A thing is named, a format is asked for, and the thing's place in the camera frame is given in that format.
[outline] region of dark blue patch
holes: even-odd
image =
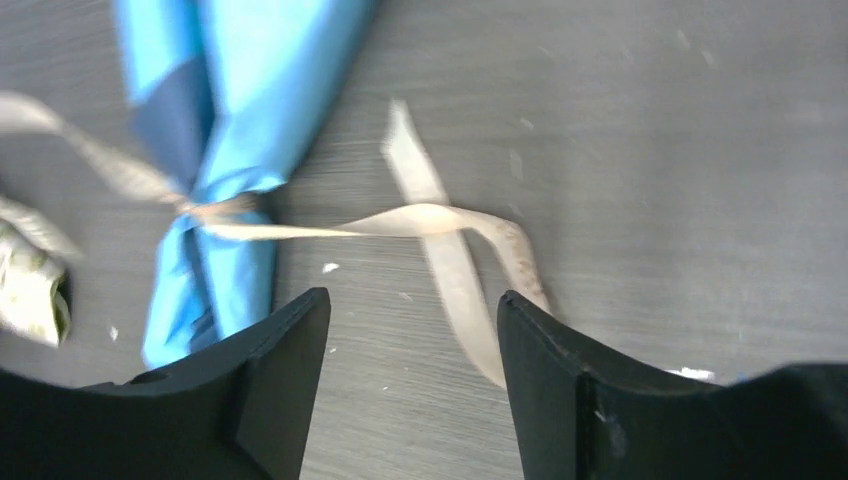
[[[135,108],[132,127],[156,165],[190,192],[214,121],[206,59],[198,56],[171,72]]]

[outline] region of beige ribbon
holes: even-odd
[[[402,102],[391,104],[382,152],[409,205],[333,228],[238,222],[231,215],[248,208],[250,196],[213,205],[192,204],[169,187],[163,174],[143,161],[103,145],[31,97],[0,92],[0,133],[9,132],[61,136],[117,193],[132,200],[172,204],[179,213],[193,215],[205,229],[220,237],[245,241],[356,236],[420,238],[457,340],[477,369],[501,387],[506,384],[497,334],[461,230],[474,230],[483,236],[494,249],[511,287],[543,309],[550,309],[524,232],[502,218],[449,205],[444,187]]]

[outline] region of gray table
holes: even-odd
[[[0,5],[0,87],[140,152],[108,2]],[[378,150],[392,96],[456,205],[526,229],[556,311],[580,331],[722,382],[848,360],[848,3],[387,1],[332,120],[275,195],[279,220],[401,204]],[[117,199],[45,138],[0,139],[0,188],[89,252],[67,344],[0,334],[0,365],[65,385],[140,372],[170,212]],[[505,281],[469,241],[494,307]],[[454,342],[416,241],[284,243],[279,301],[311,285],[330,288],[334,317],[304,478],[520,477],[506,395]]]

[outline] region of dark gray surface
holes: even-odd
[[[137,149],[108,3],[0,5],[0,87]],[[330,225],[401,203],[378,151],[391,96],[409,102],[456,205],[524,226],[572,326],[722,381],[848,360],[848,3],[390,0],[275,195],[281,220]],[[70,385],[139,372],[170,213],[117,199],[43,138],[0,140],[0,186],[89,253],[68,343],[0,334],[0,365]],[[494,306],[504,281],[470,241]],[[281,301],[310,285],[333,299],[304,478],[520,477],[506,396],[454,342],[417,242],[281,252]],[[340,268],[323,275],[328,262]]]

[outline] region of white speck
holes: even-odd
[[[681,377],[691,378],[693,380],[712,380],[715,378],[714,372],[689,367],[683,367],[680,370],[666,370],[666,372],[680,375]]]
[[[518,209],[518,205],[516,205],[514,203],[510,203],[507,206],[509,207],[510,210],[512,210],[512,213],[514,213],[516,217],[523,217],[524,216],[521,213],[521,210]]]
[[[509,170],[512,172],[512,176],[519,179],[524,180],[524,171],[521,164],[521,155],[518,154],[513,149],[509,149]]]
[[[524,117],[519,118],[518,121],[521,122],[521,124],[524,125],[524,127],[527,128],[527,130],[533,130],[533,129],[536,128],[536,126],[533,125],[533,122],[531,122],[530,120],[527,120]]]
[[[633,54],[630,53],[630,49],[627,48],[627,45],[621,44],[621,54],[624,55],[624,59],[627,60],[627,63],[633,63]]]
[[[688,51],[692,48],[692,44],[689,43],[689,39],[683,34],[683,30],[677,31],[677,45],[684,51]]]
[[[715,57],[713,56],[712,53],[710,53],[710,52],[708,52],[704,49],[701,49],[701,55],[704,56],[704,61],[707,62],[707,66],[709,66],[710,68],[716,68]]]

